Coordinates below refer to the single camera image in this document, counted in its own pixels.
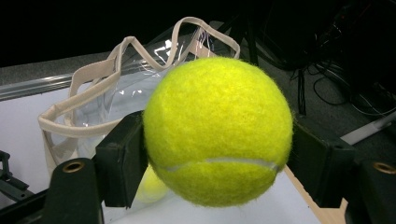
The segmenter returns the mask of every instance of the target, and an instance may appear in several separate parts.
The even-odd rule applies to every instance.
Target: tennis ball seam
[[[183,167],[190,166],[195,163],[199,162],[209,162],[209,163],[214,163],[214,162],[240,162],[244,164],[251,164],[251,165],[259,165],[261,167],[269,168],[275,172],[279,172],[281,168],[274,162],[272,161],[265,161],[263,159],[250,159],[250,158],[233,158],[233,157],[218,157],[218,158],[208,158],[203,161],[190,161],[186,162],[180,165],[174,165],[174,166],[167,166],[167,167],[162,167],[164,170],[167,172],[176,172]]]

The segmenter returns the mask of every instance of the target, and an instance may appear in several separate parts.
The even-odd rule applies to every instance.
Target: metal screw hole
[[[74,172],[77,172],[77,171],[81,170],[82,167],[84,167],[84,162],[82,162],[82,161],[72,161],[72,162],[67,163],[64,166],[63,171],[65,173],[74,173]]]
[[[389,175],[396,175],[396,169],[393,166],[389,166],[383,162],[375,162],[373,167],[379,172]]]

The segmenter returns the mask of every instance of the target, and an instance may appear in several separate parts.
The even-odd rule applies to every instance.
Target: white table surface
[[[0,102],[0,150],[10,154],[14,177],[38,193],[50,184],[39,114],[65,99],[67,89]],[[0,208],[13,202],[0,193]],[[256,201],[244,206],[204,208],[171,194],[150,206],[130,210],[105,208],[106,223],[320,223],[298,190],[281,172],[275,184]]]

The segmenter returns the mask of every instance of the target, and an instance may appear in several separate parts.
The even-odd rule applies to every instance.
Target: fuzzy felt surface
[[[142,203],[155,203],[162,199],[168,190],[169,188],[166,187],[155,174],[151,165],[149,165],[143,175],[135,197]]]
[[[259,67],[213,57],[171,70],[143,114],[148,157],[159,178],[203,206],[257,198],[286,164],[292,114]]]

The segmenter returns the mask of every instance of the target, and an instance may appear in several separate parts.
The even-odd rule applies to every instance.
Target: tennis ball
[[[162,199],[169,188],[154,173],[151,165],[148,166],[136,192],[136,199],[142,203],[155,203]]]
[[[290,154],[292,114],[258,66],[212,57],[170,70],[143,113],[148,159],[158,177],[196,205],[258,198]]]

